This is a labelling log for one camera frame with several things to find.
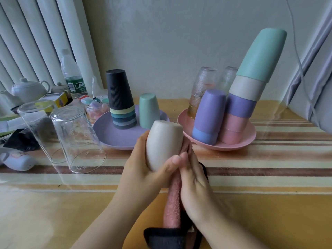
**teal cup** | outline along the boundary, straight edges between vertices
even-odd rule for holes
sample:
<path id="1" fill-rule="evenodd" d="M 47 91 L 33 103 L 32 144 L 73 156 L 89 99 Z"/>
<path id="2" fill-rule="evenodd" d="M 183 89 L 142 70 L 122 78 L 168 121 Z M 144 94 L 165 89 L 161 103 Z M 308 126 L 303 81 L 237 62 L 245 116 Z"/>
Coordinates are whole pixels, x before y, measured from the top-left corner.
<path id="1" fill-rule="evenodd" d="M 151 129 L 154 121 L 160 119 L 157 97 L 153 93 L 144 93 L 139 97 L 139 125 Z"/>

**forearm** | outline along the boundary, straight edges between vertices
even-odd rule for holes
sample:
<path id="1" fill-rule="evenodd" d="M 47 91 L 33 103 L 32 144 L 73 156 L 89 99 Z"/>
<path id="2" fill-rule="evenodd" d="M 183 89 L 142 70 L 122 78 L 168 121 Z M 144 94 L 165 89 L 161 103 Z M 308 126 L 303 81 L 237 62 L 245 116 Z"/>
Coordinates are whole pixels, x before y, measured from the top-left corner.
<path id="1" fill-rule="evenodd" d="M 212 249 L 266 249 L 253 236 L 221 213 L 200 229 Z"/>
<path id="2" fill-rule="evenodd" d="M 71 249 L 121 249 L 140 213 L 115 195 L 110 204 L 85 230 Z"/>

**wooden table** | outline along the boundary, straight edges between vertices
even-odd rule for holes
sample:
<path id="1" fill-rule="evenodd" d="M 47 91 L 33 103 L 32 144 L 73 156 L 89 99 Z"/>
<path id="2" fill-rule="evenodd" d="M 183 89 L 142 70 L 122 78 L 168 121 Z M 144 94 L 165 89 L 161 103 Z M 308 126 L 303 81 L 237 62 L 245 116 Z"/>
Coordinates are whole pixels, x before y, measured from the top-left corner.
<path id="1" fill-rule="evenodd" d="M 160 100 L 171 121 L 188 100 Z M 224 212 L 270 248 L 331 248 L 332 136 L 276 101 L 260 101 L 251 118 L 256 140 L 237 151 L 193 146 Z M 44 153 L 28 172 L 0 166 L 0 249 L 66 249 L 112 199 L 130 151 L 105 148 L 88 175 L 56 167 Z M 167 193 L 142 213 L 124 248 L 147 248 L 143 229 L 160 227 Z M 210 248 L 206 241 L 201 248 Z"/>

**wall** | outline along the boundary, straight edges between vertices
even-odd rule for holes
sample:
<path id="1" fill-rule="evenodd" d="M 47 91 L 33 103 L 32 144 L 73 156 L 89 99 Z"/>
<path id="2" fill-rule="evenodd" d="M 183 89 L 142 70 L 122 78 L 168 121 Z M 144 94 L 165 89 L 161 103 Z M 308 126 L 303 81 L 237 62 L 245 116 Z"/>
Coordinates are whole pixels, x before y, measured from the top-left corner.
<path id="1" fill-rule="evenodd" d="M 300 57 L 329 0 L 289 0 Z M 98 66 L 125 69 L 134 96 L 189 98 L 201 66 L 239 67 L 266 27 L 288 38 L 261 99 L 282 100 L 297 68 L 285 0 L 83 0 Z"/>

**cord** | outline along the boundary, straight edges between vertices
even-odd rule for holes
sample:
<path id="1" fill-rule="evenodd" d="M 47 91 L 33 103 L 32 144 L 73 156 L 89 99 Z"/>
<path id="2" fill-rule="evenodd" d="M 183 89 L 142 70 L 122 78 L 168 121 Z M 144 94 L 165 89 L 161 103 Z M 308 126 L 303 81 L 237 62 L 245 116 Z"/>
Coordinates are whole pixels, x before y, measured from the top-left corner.
<path id="1" fill-rule="evenodd" d="M 300 60 L 300 57 L 298 55 L 298 52 L 297 52 L 297 48 L 296 48 L 296 41 L 295 41 L 295 25 L 294 25 L 294 17 L 293 17 L 293 13 L 292 13 L 292 10 L 290 9 L 290 5 L 289 5 L 289 2 L 288 0 L 286 0 L 287 2 L 287 7 L 288 7 L 288 11 L 289 11 L 289 15 L 291 17 L 291 21 L 292 21 L 292 28 L 293 28 L 293 40 L 294 40 L 294 50 L 295 50 L 295 54 L 296 54 L 296 57 L 297 57 L 297 63 L 298 63 L 298 66 L 300 68 L 300 75 L 301 75 L 301 82 L 303 83 L 303 89 L 304 89 L 304 92 L 305 92 L 305 95 L 307 97 L 307 100 L 310 104 L 310 108 L 312 110 L 312 113 L 313 113 L 313 116 L 315 118 L 315 123 L 316 125 L 320 128 L 320 125 L 319 125 L 319 119 L 318 119 L 318 116 L 317 116 L 317 113 L 316 113 L 316 110 L 315 110 L 315 106 L 313 105 L 312 103 L 312 100 L 310 99 L 310 96 L 309 96 L 309 93 L 305 87 L 305 77 L 304 77 L 304 72 L 303 72 L 303 67 L 302 67 L 302 63 L 301 63 L 301 60 Z"/>

